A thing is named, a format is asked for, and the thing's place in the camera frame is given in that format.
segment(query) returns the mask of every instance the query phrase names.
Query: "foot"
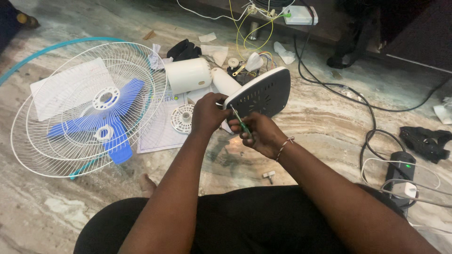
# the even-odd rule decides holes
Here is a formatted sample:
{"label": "foot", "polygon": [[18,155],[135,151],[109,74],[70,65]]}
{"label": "foot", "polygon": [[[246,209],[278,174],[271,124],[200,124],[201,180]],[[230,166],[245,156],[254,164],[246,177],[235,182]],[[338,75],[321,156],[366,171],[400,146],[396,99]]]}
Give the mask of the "foot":
{"label": "foot", "polygon": [[138,179],[138,184],[140,185],[141,196],[143,198],[150,198],[157,188],[157,185],[151,179],[149,179],[148,174],[141,174],[140,178]]}

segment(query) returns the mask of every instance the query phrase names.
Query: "screwdriver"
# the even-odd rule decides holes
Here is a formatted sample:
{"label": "screwdriver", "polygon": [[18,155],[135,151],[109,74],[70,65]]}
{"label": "screwdriver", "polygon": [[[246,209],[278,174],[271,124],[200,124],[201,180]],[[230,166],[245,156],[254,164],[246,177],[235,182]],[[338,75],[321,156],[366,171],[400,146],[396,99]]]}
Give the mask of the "screwdriver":
{"label": "screwdriver", "polygon": [[248,126],[244,122],[242,122],[242,119],[240,118],[239,113],[237,112],[237,110],[234,109],[232,104],[229,104],[229,106],[231,106],[232,110],[234,111],[235,117],[239,120],[239,124],[240,124],[240,127],[242,127],[242,130],[248,134],[248,138],[249,139],[252,139],[254,141],[254,138],[251,135],[250,129],[248,128]]}

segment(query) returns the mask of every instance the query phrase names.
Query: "white wire fan grille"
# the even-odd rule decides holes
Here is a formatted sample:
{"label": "white wire fan grille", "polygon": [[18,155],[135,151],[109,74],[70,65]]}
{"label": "white wire fan grille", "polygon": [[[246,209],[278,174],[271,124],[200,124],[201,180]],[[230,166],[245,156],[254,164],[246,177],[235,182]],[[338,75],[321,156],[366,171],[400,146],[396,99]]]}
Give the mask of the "white wire fan grille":
{"label": "white wire fan grille", "polygon": [[51,177],[122,163],[166,88],[163,62],[148,47],[114,42],[91,48],[32,87],[13,123],[13,151],[27,169]]}

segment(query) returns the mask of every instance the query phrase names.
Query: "wrist bracelet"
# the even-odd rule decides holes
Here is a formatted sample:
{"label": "wrist bracelet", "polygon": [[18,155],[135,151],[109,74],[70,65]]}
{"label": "wrist bracelet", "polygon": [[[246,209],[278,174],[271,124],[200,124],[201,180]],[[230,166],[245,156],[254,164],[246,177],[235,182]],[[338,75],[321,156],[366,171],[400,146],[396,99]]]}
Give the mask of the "wrist bracelet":
{"label": "wrist bracelet", "polygon": [[290,138],[288,138],[288,139],[286,140],[286,142],[284,142],[284,144],[282,145],[281,149],[279,150],[278,156],[276,157],[276,161],[278,161],[279,155],[281,154],[281,151],[283,150],[283,148],[284,148],[284,146],[287,144],[287,142],[289,142],[289,140],[290,140],[290,142],[293,144],[293,141],[292,141],[292,140],[294,140],[294,139],[295,139],[294,137],[290,137]]}

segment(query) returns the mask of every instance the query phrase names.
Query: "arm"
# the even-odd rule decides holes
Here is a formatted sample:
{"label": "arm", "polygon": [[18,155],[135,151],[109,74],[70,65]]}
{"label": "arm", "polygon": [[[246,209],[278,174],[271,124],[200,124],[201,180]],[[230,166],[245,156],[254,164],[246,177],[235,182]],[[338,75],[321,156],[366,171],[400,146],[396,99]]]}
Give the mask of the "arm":
{"label": "arm", "polygon": [[[244,119],[255,142],[243,144],[276,159],[287,136],[268,117]],[[229,122],[240,132],[237,120]],[[288,142],[278,162],[303,188],[342,242],[356,253],[439,253],[409,223],[357,185],[336,173],[297,143]]]}
{"label": "arm", "polygon": [[119,253],[188,253],[193,243],[199,175],[212,133],[231,113],[215,102],[223,94],[208,93],[194,108],[192,132],[137,218]]}

